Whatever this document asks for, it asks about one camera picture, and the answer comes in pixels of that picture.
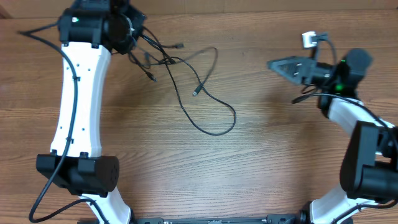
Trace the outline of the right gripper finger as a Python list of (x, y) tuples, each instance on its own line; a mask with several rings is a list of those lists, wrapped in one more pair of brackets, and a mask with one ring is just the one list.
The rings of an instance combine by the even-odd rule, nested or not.
[(267, 67), (286, 77), (297, 77), (304, 73), (313, 63), (313, 60), (307, 57), (286, 57), (267, 62)]
[(309, 85), (308, 76), (303, 72), (282, 72), (281, 75), (295, 85)]

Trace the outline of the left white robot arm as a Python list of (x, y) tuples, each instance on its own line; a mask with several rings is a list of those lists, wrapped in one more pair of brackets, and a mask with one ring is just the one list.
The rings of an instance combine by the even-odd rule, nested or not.
[(49, 185), (67, 189), (89, 205), (97, 223), (135, 223), (117, 188), (119, 160), (104, 156), (100, 141), (103, 87), (112, 52), (129, 53), (145, 15), (129, 1), (77, 1), (57, 26), (63, 85), (50, 152), (36, 158)]

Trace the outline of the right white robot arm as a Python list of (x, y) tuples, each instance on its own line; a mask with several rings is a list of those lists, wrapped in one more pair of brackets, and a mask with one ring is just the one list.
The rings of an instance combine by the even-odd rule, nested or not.
[(397, 126), (367, 109), (356, 90), (372, 61), (364, 49), (351, 49), (334, 65), (320, 63), (315, 55), (267, 62), (288, 81), (318, 88), (313, 94), (318, 108), (350, 136), (339, 184), (296, 216), (275, 215), (279, 223), (352, 223), (353, 215), (366, 208), (397, 205)]

